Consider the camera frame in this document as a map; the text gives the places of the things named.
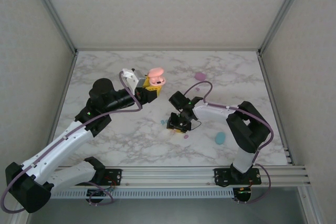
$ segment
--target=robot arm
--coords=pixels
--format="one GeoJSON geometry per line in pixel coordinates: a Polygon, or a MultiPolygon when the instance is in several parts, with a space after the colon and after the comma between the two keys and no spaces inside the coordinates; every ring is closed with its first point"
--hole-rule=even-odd
{"type": "MultiPolygon", "coordinates": [[[[192,119],[228,124],[239,146],[230,173],[236,182],[242,182],[253,165],[258,147],[270,133],[268,127],[244,113],[232,110],[230,106],[204,102],[201,97],[190,100],[179,91],[169,101],[180,113],[171,113],[167,122],[168,129],[176,129],[182,133],[190,131],[192,119]]],[[[265,121],[250,102],[244,101],[238,108],[265,121]]]]}
{"type": "Polygon", "coordinates": [[[103,178],[105,167],[94,157],[86,158],[80,164],[55,172],[55,169],[82,144],[96,137],[110,122],[110,113],[130,107],[141,106],[155,100],[165,84],[161,76],[163,69],[150,70],[151,76],[138,70],[123,69],[120,80],[126,78],[128,89],[114,90],[109,79],[97,80],[89,91],[86,106],[75,116],[70,126],[42,151],[24,161],[15,162],[6,168],[7,185],[13,183],[9,192],[28,211],[35,212],[49,200],[52,194],[70,186],[103,178]]]}

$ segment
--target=pink spot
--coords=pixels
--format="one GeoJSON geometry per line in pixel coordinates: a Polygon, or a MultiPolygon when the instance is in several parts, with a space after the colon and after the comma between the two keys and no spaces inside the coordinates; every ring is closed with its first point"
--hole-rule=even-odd
{"type": "Polygon", "coordinates": [[[197,81],[204,81],[204,80],[206,79],[206,74],[201,73],[201,72],[197,72],[197,73],[195,74],[195,79],[196,79],[197,81]]]}

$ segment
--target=gray wall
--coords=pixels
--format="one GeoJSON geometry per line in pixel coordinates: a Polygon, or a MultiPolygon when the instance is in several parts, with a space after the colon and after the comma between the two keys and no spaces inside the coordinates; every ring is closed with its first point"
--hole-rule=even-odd
{"type": "MultiPolygon", "coordinates": [[[[40,0],[0,0],[0,191],[5,167],[47,142],[71,53],[40,0]]],[[[13,208],[11,196],[6,205],[13,208]]],[[[8,214],[0,211],[0,223],[8,214]]]]}
{"type": "Polygon", "coordinates": [[[290,149],[336,223],[336,0],[295,0],[264,62],[290,149]]]}
{"type": "MultiPolygon", "coordinates": [[[[253,197],[264,193],[253,189],[253,197]]],[[[238,205],[232,199],[126,199],[93,207],[84,200],[51,200],[29,224],[303,224],[298,193],[274,188],[263,200],[238,205]]]]}
{"type": "Polygon", "coordinates": [[[80,49],[257,49],[284,0],[51,0],[80,49]]]}

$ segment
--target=blue stain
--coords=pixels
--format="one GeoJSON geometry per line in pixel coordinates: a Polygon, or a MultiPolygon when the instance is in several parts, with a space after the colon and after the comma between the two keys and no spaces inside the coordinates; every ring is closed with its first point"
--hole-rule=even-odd
{"type": "Polygon", "coordinates": [[[224,132],[218,132],[215,138],[216,144],[223,144],[225,140],[225,133],[224,132]]]}

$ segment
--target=marble table surface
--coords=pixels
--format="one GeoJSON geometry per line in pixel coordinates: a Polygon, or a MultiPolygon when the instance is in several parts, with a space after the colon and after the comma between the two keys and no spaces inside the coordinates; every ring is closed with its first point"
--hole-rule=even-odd
{"type": "MultiPolygon", "coordinates": [[[[160,96],[137,113],[111,116],[112,122],[93,141],[84,144],[62,165],[78,164],[94,156],[106,166],[218,166],[230,165],[237,144],[227,125],[204,121],[197,129],[174,133],[162,125],[171,112],[176,112],[169,97],[182,93],[195,84],[196,72],[203,72],[214,89],[208,100],[225,105],[250,101],[272,126],[275,138],[262,149],[257,159],[263,165],[286,165],[275,118],[255,52],[223,51],[81,51],[66,95],[55,136],[61,134],[85,106],[89,90],[99,78],[112,80],[114,88],[122,85],[118,74],[123,68],[146,73],[163,67],[167,83],[160,96]],[[224,144],[217,145],[215,136],[223,131],[224,144]]],[[[203,96],[209,86],[193,88],[188,97],[203,96]]]]}

